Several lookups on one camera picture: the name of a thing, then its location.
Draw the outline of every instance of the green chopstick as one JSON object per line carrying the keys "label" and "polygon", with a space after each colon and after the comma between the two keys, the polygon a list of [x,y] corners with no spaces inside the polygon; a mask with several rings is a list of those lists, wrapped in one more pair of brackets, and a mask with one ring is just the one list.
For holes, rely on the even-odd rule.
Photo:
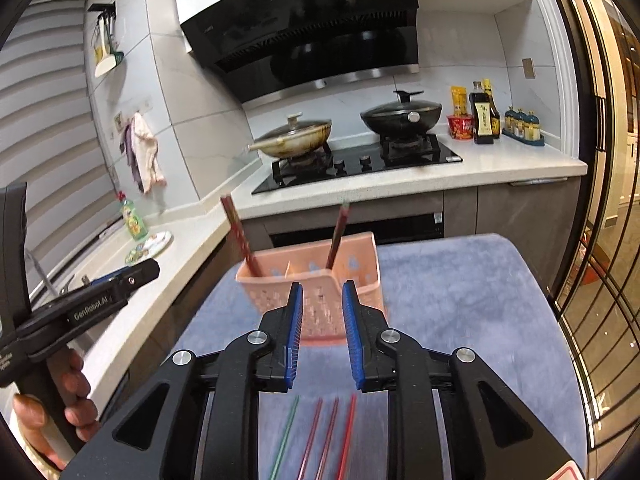
{"label": "green chopstick", "polygon": [[287,425],[284,427],[284,433],[282,435],[282,440],[280,441],[280,447],[278,448],[276,460],[273,462],[273,467],[271,468],[271,474],[269,475],[269,480],[276,480],[276,477],[278,476],[280,464],[282,463],[282,457],[284,456],[284,450],[287,447],[287,440],[289,440],[289,433],[291,432],[291,427],[293,425],[293,418],[296,416],[296,410],[298,408],[299,400],[300,400],[300,396],[296,396],[296,398],[291,403],[291,409],[289,410],[289,418],[287,419]]}

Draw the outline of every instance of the hand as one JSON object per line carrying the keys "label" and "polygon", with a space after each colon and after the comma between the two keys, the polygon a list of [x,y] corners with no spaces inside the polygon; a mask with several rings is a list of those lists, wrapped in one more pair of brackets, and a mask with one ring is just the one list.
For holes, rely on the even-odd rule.
{"label": "hand", "polygon": [[[62,384],[70,393],[79,398],[73,406],[65,408],[65,417],[70,424],[76,427],[76,433],[80,440],[88,442],[100,429],[100,422],[96,420],[98,410],[93,401],[86,398],[91,391],[91,386],[82,373],[84,365],[82,358],[75,350],[69,352],[69,365],[72,371],[62,376]],[[18,418],[20,431],[31,447],[53,462],[58,469],[64,469],[66,463],[60,460],[42,435],[41,430],[49,419],[43,405],[31,397],[16,395],[14,396],[14,412]]]}

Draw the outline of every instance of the screw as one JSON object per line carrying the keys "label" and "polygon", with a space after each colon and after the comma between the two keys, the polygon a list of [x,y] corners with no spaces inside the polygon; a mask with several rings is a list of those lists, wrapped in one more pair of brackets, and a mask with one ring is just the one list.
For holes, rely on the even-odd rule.
{"label": "screw", "polygon": [[173,361],[174,364],[178,366],[184,366],[185,364],[188,364],[189,361],[191,361],[191,353],[187,352],[186,350],[180,350],[179,352],[176,352],[174,354],[174,356],[171,358],[171,361]]}
{"label": "screw", "polygon": [[254,330],[247,337],[246,340],[252,345],[261,345],[267,341],[267,335],[261,330]]}
{"label": "screw", "polygon": [[476,353],[471,348],[459,348],[456,357],[463,363],[471,363],[476,358]]}
{"label": "screw", "polygon": [[385,343],[397,343],[400,341],[400,333],[398,330],[393,330],[392,328],[389,330],[385,330],[380,334],[380,339]]}

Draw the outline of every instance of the sauce bottle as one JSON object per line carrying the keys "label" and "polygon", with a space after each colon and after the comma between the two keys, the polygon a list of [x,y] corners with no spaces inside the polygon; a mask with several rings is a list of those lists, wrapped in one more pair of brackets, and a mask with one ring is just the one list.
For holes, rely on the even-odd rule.
{"label": "sauce bottle", "polygon": [[142,240],[142,238],[146,237],[149,234],[149,231],[146,228],[143,219],[136,212],[136,207],[123,192],[118,193],[118,200],[120,200],[120,210],[122,211],[122,218],[124,219],[124,223],[129,230],[129,234],[136,241]]}
{"label": "sauce bottle", "polygon": [[482,89],[482,83],[474,81],[474,89],[469,94],[471,113],[474,117],[474,142],[476,144],[493,144],[494,133],[491,130],[491,102]]}
{"label": "sauce bottle", "polygon": [[529,115],[527,116],[525,138],[527,140],[540,140],[540,119],[534,115],[533,110],[529,110]]}
{"label": "sauce bottle", "polygon": [[509,109],[504,113],[504,127],[510,134],[513,133],[515,115],[516,115],[516,112],[513,111],[513,106],[510,106]]}
{"label": "sauce bottle", "polygon": [[500,137],[500,112],[496,108],[494,103],[494,91],[491,88],[491,81],[489,79],[484,80],[484,92],[489,96],[489,110],[491,115],[491,131],[494,134],[494,138]]}
{"label": "sauce bottle", "polygon": [[522,108],[518,108],[518,113],[516,113],[516,127],[513,133],[522,139],[524,138],[524,128],[525,128],[526,121],[527,121],[527,116],[522,111]]}

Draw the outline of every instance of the black range hood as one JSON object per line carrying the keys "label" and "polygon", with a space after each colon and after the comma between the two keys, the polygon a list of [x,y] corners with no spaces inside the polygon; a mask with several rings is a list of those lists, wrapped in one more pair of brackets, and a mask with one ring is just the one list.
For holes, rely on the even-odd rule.
{"label": "black range hood", "polygon": [[417,72],[418,0],[221,0],[182,24],[245,105]]}

